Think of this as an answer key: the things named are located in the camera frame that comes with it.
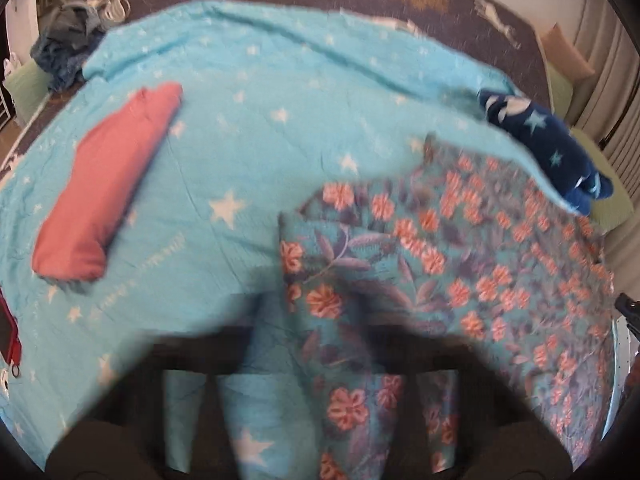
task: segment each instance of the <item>beige pillow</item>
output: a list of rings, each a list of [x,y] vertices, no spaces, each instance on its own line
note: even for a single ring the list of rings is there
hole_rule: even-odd
[[[572,83],[575,84],[595,74],[595,70],[582,57],[578,49],[564,37],[557,23],[540,40],[548,61]]]

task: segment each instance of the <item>white star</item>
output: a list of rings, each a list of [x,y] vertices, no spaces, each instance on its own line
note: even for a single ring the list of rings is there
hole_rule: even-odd
[[[242,428],[240,440],[234,440],[234,450],[240,462],[266,466],[260,456],[265,449],[273,446],[273,442],[258,442],[254,440],[247,428]]]
[[[182,135],[185,126],[186,125],[184,124],[183,121],[177,121],[171,128],[169,128],[169,133],[172,136],[177,137],[177,139],[180,139],[180,136]]]
[[[62,426],[62,435],[66,435],[69,432],[69,429],[66,426],[66,420],[65,417],[62,416],[62,413],[60,413],[60,426]]]
[[[109,364],[109,354],[105,354],[98,359],[98,364],[100,365],[100,376],[98,377],[98,382],[103,386],[111,383],[116,377],[116,374],[113,370],[111,370],[111,366]]]
[[[75,323],[78,320],[79,317],[82,317],[82,313],[80,312],[80,307],[79,306],[73,307],[69,311],[69,313],[66,315],[66,318],[71,323]]]
[[[218,219],[223,219],[229,229],[234,228],[234,216],[236,212],[246,207],[244,200],[236,200],[234,192],[232,190],[225,193],[225,197],[222,200],[210,200],[209,206],[213,209],[211,215],[211,221],[215,222]]]
[[[351,153],[347,153],[343,158],[340,159],[340,166],[342,170],[351,170],[353,173],[358,173],[358,165],[355,160],[351,157]]]
[[[136,224],[137,219],[138,219],[138,212],[136,211],[135,208],[132,208],[131,211],[129,211],[129,214],[127,215],[127,224],[133,227]]]
[[[284,108],[281,108],[280,110],[271,112],[271,119],[280,123],[286,123],[289,119],[289,113]]]
[[[47,292],[47,299],[49,300],[49,303],[51,303],[51,301],[53,301],[53,297],[58,293],[58,288],[55,285],[51,285],[49,287],[49,291]]]
[[[102,311],[99,308],[95,306],[91,307],[91,312],[89,313],[89,319],[91,321],[98,321],[101,315],[102,315]]]
[[[562,154],[556,150],[549,158],[549,162],[551,163],[552,168],[560,166],[560,164],[562,164]]]
[[[408,141],[411,151],[414,153],[420,153],[424,149],[424,141],[413,137]]]
[[[524,121],[524,123],[531,130],[531,135],[533,136],[533,131],[536,128],[545,128],[546,127],[546,116],[539,114],[537,111],[533,110],[529,118]]]

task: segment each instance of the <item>pile of clothes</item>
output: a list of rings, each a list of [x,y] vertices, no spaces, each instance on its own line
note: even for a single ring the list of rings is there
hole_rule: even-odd
[[[30,52],[37,65],[52,75],[49,90],[69,88],[106,31],[123,22],[129,11],[127,0],[73,0],[56,9]]]

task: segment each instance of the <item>blue clothing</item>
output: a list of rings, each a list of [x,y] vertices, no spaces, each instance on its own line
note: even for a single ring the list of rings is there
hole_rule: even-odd
[[[551,111],[524,97],[483,89],[478,94],[487,120],[524,144],[560,195],[583,215],[591,200],[608,198],[613,184]]]

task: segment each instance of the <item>pink flower pattern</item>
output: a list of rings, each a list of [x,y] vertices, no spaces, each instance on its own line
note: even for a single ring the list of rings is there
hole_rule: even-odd
[[[369,409],[365,405],[364,390],[338,388],[331,393],[326,414],[340,430],[349,431],[358,424],[364,424],[369,417]]]
[[[515,164],[439,143],[426,153],[422,169],[402,180],[327,184],[300,220],[282,228],[300,362],[331,428],[321,480],[357,478],[350,464],[383,460],[367,453],[379,444],[380,428],[392,427],[402,399],[400,377],[363,380],[350,371],[363,352],[343,315],[352,309],[343,293],[351,280],[375,290],[418,332],[480,344],[497,372],[542,405],[544,422],[579,465],[606,416],[612,377],[602,239],[588,219],[549,202]],[[424,393],[425,405],[438,407],[425,413],[438,444],[434,470],[452,465],[456,443],[449,381],[438,372]]]

